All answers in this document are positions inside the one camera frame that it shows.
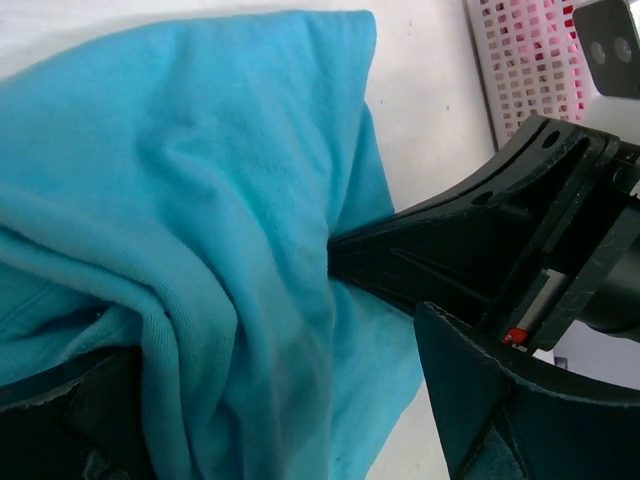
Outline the turquoise t shirt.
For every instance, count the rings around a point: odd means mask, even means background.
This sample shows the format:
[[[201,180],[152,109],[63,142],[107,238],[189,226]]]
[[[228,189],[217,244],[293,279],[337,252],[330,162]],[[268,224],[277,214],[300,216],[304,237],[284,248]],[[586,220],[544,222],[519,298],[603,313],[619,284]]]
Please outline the turquoise t shirt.
[[[1,83],[1,380],[142,350],[162,479],[362,479],[422,371],[328,275],[393,210],[367,11],[156,23]]]

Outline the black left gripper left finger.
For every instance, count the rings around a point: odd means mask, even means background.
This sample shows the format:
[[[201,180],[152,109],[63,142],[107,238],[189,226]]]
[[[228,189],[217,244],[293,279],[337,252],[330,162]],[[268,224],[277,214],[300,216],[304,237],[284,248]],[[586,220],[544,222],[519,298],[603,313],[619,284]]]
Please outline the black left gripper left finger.
[[[4,479],[153,479],[141,351],[95,350],[1,388]]]

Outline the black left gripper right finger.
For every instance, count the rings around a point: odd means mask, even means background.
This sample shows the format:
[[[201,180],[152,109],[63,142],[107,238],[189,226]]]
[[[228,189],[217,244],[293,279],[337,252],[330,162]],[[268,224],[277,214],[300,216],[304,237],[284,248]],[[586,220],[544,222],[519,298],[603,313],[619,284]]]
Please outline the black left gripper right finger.
[[[638,391],[487,339],[430,303],[414,327],[451,478],[638,478]]]

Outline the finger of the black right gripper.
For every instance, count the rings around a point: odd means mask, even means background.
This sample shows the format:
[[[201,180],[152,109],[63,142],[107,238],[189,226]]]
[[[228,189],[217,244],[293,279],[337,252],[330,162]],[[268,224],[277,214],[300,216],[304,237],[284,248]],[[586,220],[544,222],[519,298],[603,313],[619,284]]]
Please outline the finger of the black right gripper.
[[[331,240],[328,272],[407,313],[431,302],[482,320],[537,267],[619,147],[613,134],[532,116],[459,184]]]

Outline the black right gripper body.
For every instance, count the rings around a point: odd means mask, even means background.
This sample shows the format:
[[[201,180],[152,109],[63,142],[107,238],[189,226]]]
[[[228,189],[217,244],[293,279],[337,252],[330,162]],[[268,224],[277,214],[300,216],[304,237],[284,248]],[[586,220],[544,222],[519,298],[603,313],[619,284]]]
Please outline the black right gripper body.
[[[589,159],[580,141],[571,166],[582,176],[532,265],[510,278],[479,324],[482,333],[529,350],[551,350],[575,322],[639,339],[639,148],[609,140]]]

